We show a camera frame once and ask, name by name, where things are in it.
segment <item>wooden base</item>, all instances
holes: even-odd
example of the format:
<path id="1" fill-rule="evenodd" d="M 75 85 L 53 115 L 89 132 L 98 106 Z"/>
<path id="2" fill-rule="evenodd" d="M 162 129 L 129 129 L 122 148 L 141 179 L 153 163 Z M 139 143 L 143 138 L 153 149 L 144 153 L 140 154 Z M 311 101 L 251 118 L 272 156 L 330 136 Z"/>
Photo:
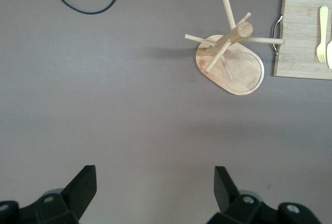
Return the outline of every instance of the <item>wooden base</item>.
<path id="1" fill-rule="evenodd" d="M 214 35 L 207 38 L 209 41 L 217 41 L 222 35 Z M 219 59 L 209 73 L 205 72 L 206 66 L 213 56 L 206 55 L 207 44 L 201 44 L 196 53 L 196 63 L 199 70 L 221 88 L 235 95 L 246 95 L 254 92 L 264 78 L 263 62 L 257 54 L 245 46 L 235 43 L 224 53 L 229 71 L 227 75 L 225 67 Z"/>

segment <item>wooden cutting board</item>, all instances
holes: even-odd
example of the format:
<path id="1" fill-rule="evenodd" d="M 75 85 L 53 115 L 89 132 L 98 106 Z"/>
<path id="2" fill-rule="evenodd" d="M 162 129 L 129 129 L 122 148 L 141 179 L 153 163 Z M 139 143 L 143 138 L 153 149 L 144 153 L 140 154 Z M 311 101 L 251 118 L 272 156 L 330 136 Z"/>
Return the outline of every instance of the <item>wooden cutting board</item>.
<path id="1" fill-rule="evenodd" d="M 320 63 L 316 48 L 320 43 L 319 9 L 328 7 L 326 44 L 331 40 L 332 0 L 283 0 L 279 46 L 274 75 L 332 80 L 332 69 Z"/>

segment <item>gray table surface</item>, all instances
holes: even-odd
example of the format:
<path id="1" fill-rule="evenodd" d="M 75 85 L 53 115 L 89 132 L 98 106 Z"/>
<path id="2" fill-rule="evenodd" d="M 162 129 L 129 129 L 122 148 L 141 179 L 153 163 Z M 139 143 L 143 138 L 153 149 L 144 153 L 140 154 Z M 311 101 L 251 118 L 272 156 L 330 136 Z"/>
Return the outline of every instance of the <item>gray table surface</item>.
<path id="1" fill-rule="evenodd" d="M 99 10 L 110 0 L 68 0 Z M 270 37 L 281 0 L 230 0 Z M 231 95 L 200 74 L 197 43 L 229 30 L 222 0 L 117 0 L 87 16 L 59 0 L 0 2 L 0 200 L 26 206 L 95 164 L 81 223 L 203 224 L 214 166 L 273 208 L 331 222 L 332 82 L 274 77 Z"/>

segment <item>wooden mug rack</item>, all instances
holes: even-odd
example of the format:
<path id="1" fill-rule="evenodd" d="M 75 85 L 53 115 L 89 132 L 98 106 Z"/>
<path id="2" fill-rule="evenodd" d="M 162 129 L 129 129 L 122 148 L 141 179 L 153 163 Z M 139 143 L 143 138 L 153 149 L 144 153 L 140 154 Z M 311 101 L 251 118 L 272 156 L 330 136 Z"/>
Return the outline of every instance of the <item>wooden mug rack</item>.
<path id="1" fill-rule="evenodd" d="M 235 95 L 254 92 L 264 77 L 264 66 L 260 57 L 238 43 L 250 41 L 265 44 L 284 44 L 284 39 L 251 37 L 253 26 L 247 22 L 248 12 L 235 24 L 229 0 L 223 0 L 230 32 L 213 35 L 206 39 L 185 35 L 186 39 L 201 43 L 196 52 L 196 63 L 204 76 Z"/>

